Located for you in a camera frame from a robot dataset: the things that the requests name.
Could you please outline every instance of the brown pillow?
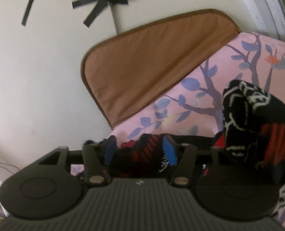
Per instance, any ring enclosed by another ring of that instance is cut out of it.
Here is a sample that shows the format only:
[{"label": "brown pillow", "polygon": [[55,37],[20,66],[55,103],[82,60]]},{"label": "brown pillow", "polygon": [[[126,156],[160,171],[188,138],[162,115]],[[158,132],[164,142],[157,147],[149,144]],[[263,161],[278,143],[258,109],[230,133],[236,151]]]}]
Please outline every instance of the brown pillow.
[{"label": "brown pillow", "polygon": [[236,23],[215,9],[165,18],[93,47],[83,59],[82,80],[113,128],[239,33]]}]

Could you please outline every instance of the ribbed gray panel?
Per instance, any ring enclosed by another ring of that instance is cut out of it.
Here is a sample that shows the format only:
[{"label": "ribbed gray panel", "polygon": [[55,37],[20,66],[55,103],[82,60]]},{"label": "ribbed gray panel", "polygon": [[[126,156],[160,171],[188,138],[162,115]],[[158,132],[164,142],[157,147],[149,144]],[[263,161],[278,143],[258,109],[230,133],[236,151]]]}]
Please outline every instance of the ribbed gray panel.
[{"label": "ribbed gray panel", "polygon": [[201,208],[187,189],[164,179],[114,179],[92,188],[84,200],[62,216],[42,221],[9,217],[2,231],[211,231],[284,230],[271,218],[253,222],[222,220]]}]

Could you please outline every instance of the pink floral fabric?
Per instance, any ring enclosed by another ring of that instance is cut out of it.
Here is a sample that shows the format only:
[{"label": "pink floral fabric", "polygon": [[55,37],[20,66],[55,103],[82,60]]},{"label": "pink floral fabric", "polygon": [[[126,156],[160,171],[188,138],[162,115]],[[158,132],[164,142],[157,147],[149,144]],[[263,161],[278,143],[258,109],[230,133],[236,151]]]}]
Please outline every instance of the pink floral fabric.
[{"label": "pink floral fabric", "polygon": [[118,144],[137,140],[143,133],[213,137],[223,129],[221,96],[233,79],[251,82],[285,103],[285,43],[240,33],[111,135]]}]

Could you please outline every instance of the orange flower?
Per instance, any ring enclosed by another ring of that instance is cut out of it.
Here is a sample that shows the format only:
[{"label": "orange flower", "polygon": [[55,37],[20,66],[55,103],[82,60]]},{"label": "orange flower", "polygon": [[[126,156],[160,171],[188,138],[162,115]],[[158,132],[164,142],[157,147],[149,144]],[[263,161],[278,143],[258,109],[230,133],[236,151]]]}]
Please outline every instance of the orange flower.
[{"label": "orange flower", "polygon": [[280,62],[280,60],[277,57],[274,57],[274,56],[271,56],[271,55],[267,56],[265,58],[265,61],[267,61],[270,64],[278,64]]}]

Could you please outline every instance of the round black disc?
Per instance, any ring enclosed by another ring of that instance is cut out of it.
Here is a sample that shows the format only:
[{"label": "round black disc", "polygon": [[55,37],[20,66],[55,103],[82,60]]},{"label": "round black disc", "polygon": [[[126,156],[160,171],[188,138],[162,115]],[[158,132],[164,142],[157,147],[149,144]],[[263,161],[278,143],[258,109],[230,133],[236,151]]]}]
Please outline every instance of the round black disc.
[{"label": "round black disc", "polygon": [[44,219],[74,207],[82,196],[78,178],[63,168],[50,165],[22,170],[0,188],[0,202],[12,215],[24,219]]},{"label": "round black disc", "polygon": [[231,220],[255,220],[270,215],[279,189],[256,170],[241,166],[215,166],[200,178],[195,193],[201,205]]}]

